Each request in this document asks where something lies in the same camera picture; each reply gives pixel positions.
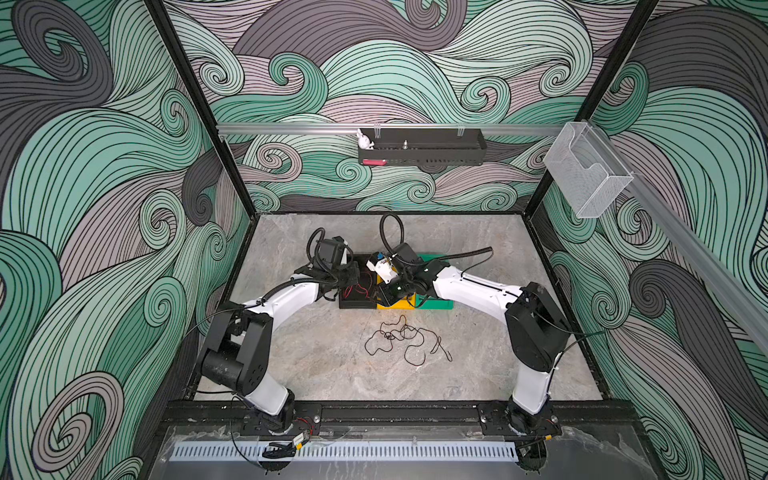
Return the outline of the black corner frame post right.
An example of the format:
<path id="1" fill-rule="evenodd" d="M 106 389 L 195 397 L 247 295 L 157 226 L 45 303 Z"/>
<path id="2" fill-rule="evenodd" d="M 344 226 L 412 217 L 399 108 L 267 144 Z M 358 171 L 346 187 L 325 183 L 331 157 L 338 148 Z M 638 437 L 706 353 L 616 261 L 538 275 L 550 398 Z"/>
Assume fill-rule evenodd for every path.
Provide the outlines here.
<path id="1" fill-rule="evenodd" d="M 590 89 L 585 101 L 582 103 L 575 120 L 572 122 L 586 121 L 590 123 L 590 119 L 595 114 L 604 95 L 612 86 L 657 5 L 658 3 L 656 1 L 639 1 L 636 4 L 621 34 L 609 48 L 607 61 L 602 67 L 597 80 Z M 546 169 L 543 179 L 540 181 L 539 186 L 535 190 L 524 211 L 524 218 L 526 220 L 533 218 L 540 208 L 545 194 L 548 193 L 550 187 L 553 185 L 557 186 Z"/>

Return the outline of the black corner frame post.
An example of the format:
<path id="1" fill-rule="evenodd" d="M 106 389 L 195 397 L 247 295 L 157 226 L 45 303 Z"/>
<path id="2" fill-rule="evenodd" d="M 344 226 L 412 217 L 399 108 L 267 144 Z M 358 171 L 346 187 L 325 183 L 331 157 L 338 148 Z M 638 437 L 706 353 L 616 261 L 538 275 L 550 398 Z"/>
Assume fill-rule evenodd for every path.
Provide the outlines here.
<path id="1" fill-rule="evenodd" d="M 236 194 L 243 204 L 246 214 L 252 222 L 255 222 L 258 219 L 258 214 L 240 175 L 238 165 L 235 162 L 231 149 L 226 142 L 221 139 L 218 133 L 214 114 L 196 79 L 191 62 L 186 55 L 180 37 L 173 26 L 164 2 L 160 0 L 146 0 L 144 4 L 153 19 L 155 27 L 165 45 L 166 51 L 180 75 L 185 89 L 190 95 L 191 102 L 202 122 L 204 131 L 211 141 L 213 149 L 232 182 Z"/>
<path id="2" fill-rule="evenodd" d="M 590 119 L 595 114 L 604 95 L 612 86 L 657 5 L 658 3 L 656 1 L 639 1 L 636 4 L 621 34 L 609 48 L 607 61 L 602 67 L 597 80 L 590 89 L 585 101 L 582 103 L 575 120 L 572 122 L 586 121 L 590 123 Z M 545 194 L 548 193 L 550 187 L 553 185 L 557 186 L 546 169 L 543 179 L 540 181 L 539 186 L 535 190 L 524 211 L 524 218 L 526 220 L 533 218 L 540 208 Z"/>

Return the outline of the black storage bin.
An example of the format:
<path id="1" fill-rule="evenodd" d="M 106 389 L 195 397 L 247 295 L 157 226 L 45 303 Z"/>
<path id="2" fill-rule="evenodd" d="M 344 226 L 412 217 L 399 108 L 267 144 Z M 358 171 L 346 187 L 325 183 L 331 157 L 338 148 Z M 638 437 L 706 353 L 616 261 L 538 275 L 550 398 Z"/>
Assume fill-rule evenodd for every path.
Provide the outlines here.
<path id="1" fill-rule="evenodd" d="M 366 261 L 370 254 L 354 256 L 354 261 L 359 265 L 359 284 L 349 287 L 339 294 L 338 307 L 342 310 L 376 310 L 378 304 L 375 298 L 377 275 L 366 267 Z"/>

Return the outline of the black corner frame post left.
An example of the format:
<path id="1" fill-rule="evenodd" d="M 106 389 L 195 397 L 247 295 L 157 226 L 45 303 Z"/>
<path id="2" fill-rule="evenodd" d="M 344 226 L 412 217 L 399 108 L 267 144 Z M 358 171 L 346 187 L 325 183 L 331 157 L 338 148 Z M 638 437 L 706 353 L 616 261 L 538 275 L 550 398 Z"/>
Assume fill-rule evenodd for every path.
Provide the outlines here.
<path id="1" fill-rule="evenodd" d="M 238 165 L 235 162 L 231 149 L 226 142 L 221 139 L 218 133 L 214 114 L 196 79 L 191 62 L 186 55 L 180 37 L 173 26 L 164 2 L 160 0 L 146 0 L 144 4 L 153 19 L 155 27 L 165 45 L 166 51 L 180 75 L 185 89 L 190 95 L 191 102 L 202 122 L 204 131 L 211 141 L 213 149 L 232 182 L 236 194 L 243 204 L 246 214 L 252 222 L 255 222 L 258 219 L 258 214 L 240 175 Z"/>

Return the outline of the clear plastic wall holder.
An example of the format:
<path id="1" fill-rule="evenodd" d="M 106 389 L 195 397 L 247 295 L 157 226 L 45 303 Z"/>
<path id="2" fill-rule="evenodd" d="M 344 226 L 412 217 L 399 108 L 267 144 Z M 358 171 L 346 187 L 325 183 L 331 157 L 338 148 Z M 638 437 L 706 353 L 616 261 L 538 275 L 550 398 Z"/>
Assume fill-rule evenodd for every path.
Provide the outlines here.
<path id="1" fill-rule="evenodd" d="M 586 121 L 563 126 L 544 164 L 579 219 L 602 216 L 634 179 L 610 138 Z"/>

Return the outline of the black wall shelf tray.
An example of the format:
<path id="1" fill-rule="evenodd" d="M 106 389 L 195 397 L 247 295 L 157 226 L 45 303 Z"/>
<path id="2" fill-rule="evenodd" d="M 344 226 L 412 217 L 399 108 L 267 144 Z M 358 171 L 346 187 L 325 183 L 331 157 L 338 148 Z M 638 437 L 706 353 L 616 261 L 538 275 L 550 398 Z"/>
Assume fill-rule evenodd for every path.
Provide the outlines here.
<path id="1" fill-rule="evenodd" d="M 467 129 L 461 135 L 439 129 L 386 129 L 375 135 L 372 129 L 362 130 L 374 143 L 372 150 L 358 148 L 358 160 L 386 160 L 386 166 L 417 166 L 438 168 L 480 165 L 488 151 L 485 137 L 479 129 Z"/>

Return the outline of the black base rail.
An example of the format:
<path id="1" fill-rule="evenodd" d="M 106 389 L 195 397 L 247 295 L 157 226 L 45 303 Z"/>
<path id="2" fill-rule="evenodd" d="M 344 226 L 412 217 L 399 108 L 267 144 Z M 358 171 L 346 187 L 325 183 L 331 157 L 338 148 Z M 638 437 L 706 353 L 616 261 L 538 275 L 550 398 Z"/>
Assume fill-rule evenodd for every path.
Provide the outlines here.
<path id="1" fill-rule="evenodd" d="M 268 416 L 238 400 L 173 401 L 163 426 L 242 427 L 246 435 L 277 435 L 292 427 L 326 435 L 352 427 L 468 427 L 486 436 L 535 438 L 565 426 L 633 424 L 634 407 L 622 400 L 549 401 L 537 415 L 508 400 L 312 401 L 297 400 Z"/>

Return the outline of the green storage bin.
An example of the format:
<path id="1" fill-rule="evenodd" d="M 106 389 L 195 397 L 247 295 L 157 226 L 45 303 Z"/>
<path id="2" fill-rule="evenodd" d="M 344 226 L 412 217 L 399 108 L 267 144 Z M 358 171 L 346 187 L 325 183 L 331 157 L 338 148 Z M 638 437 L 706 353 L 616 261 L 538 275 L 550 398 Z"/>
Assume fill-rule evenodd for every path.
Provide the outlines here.
<path id="1" fill-rule="evenodd" d="M 410 300 L 411 305 L 420 310 L 451 310 L 453 301 L 437 297 L 432 284 L 436 278 L 436 273 L 449 266 L 449 261 L 439 259 L 438 255 L 433 254 L 422 255 L 422 259 L 425 265 L 415 275 L 417 291 Z"/>

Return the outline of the yellow storage bin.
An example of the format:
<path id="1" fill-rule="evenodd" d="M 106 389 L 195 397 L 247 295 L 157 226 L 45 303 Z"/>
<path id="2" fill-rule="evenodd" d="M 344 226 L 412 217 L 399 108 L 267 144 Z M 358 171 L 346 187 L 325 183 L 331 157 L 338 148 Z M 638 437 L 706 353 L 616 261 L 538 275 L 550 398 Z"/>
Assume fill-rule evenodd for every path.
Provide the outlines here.
<path id="1" fill-rule="evenodd" d="M 380 283 L 377 278 L 375 298 L 379 306 L 394 307 L 401 301 L 413 300 L 415 294 L 413 286 L 407 282 L 403 274 L 399 273 L 399 277 L 389 284 Z"/>

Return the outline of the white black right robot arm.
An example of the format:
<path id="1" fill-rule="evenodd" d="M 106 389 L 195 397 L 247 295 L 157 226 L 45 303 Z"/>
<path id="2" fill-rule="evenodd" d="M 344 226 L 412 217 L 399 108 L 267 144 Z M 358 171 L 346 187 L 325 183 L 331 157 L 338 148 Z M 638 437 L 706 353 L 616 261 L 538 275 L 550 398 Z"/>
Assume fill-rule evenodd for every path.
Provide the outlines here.
<path id="1" fill-rule="evenodd" d="M 557 364 L 573 333 L 543 285 L 506 285 L 435 260 L 410 274 L 390 271 L 377 288 L 377 301 L 387 307 L 416 294 L 461 303 L 505 324 L 519 362 L 511 401 L 531 416 L 544 409 Z"/>

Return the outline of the white rabbit figurine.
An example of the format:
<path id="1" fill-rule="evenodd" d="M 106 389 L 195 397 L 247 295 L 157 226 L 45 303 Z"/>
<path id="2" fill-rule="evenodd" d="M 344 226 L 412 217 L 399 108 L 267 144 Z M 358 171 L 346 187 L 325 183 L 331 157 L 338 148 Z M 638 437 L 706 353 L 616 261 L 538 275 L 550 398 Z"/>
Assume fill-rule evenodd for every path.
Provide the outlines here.
<path id="1" fill-rule="evenodd" d="M 356 138 L 361 150 L 372 150 L 375 147 L 375 143 L 361 129 L 356 130 Z"/>

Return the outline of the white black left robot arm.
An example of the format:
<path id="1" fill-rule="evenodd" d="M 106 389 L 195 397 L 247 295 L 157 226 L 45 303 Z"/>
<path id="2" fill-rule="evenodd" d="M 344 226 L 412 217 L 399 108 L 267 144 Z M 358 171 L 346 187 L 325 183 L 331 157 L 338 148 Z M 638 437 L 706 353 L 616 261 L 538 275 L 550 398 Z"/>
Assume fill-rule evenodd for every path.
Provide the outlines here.
<path id="1" fill-rule="evenodd" d="M 196 370 L 234 392 L 249 407 L 280 416 L 289 403 L 290 391 L 268 371 L 273 333 L 302 308 L 329 292 L 356 285 L 359 278 L 355 261 L 329 272 L 302 267 L 255 300 L 227 303 L 213 317 Z"/>

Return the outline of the aluminium wall rail back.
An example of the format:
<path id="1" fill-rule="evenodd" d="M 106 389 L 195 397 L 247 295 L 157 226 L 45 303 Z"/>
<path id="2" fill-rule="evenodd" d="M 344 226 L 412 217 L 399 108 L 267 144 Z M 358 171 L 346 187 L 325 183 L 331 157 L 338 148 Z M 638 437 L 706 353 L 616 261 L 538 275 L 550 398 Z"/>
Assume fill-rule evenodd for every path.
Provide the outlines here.
<path id="1" fill-rule="evenodd" d="M 384 124 L 384 123 L 308 123 L 308 122 L 241 122 L 218 123 L 220 135 L 354 135 L 358 130 L 372 129 L 376 136 L 386 129 L 439 129 L 461 135 L 467 129 L 479 129 L 490 136 L 556 136 L 563 124 Z"/>

